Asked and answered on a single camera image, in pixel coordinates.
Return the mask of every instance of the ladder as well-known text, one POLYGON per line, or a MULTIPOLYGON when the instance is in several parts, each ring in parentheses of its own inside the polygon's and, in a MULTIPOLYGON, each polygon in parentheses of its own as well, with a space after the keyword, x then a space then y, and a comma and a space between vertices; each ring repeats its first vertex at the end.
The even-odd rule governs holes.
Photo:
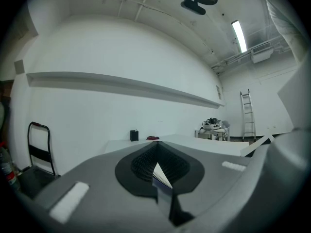
POLYGON ((242 106, 243 106, 243 141, 246 134, 253 134, 254 135, 254 141, 256 141, 256 127, 255 127, 255 117, 254 117, 254 110, 253 110, 253 104, 252 104, 252 98, 251 93, 248 89, 248 93, 242 94, 241 92, 241 100, 242 100, 242 106), (250 132, 246 131, 247 125, 253 125, 252 130, 250 132))

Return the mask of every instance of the folding chair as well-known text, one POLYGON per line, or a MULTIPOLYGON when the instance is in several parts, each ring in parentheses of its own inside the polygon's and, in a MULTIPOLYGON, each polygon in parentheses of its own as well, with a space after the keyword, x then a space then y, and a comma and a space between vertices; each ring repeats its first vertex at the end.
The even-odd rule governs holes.
POLYGON ((30 161, 31 161, 31 166, 27 167, 24 169, 23 173, 18 177, 20 186, 21 186, 21 191, 26 194, 28 197, 33 199, 46 185, 54 181, 59 177, 59 175, 56 175, 54 166, 53 166, 53 161, 52 161, 52 156, 51 156, 51 148, 50 148, 50 129, 42 124, 36 123, 36 122, 31 122, 28 126, 28 134, 27 134, 27 140, 28 140, 28 151, 29 151, 29 156, 30 156, 30 161), (41 150, 33 145, 30 144, 29 142, 29 136, 30 136, 30 129, 31 126, 37 126, 40 128, 44 128, 48 132, 48 151, 41 150), (32 156, 49 162, 51 164, 51 168, 53 171, 53 174, 43 170, 33 164, 32 156))

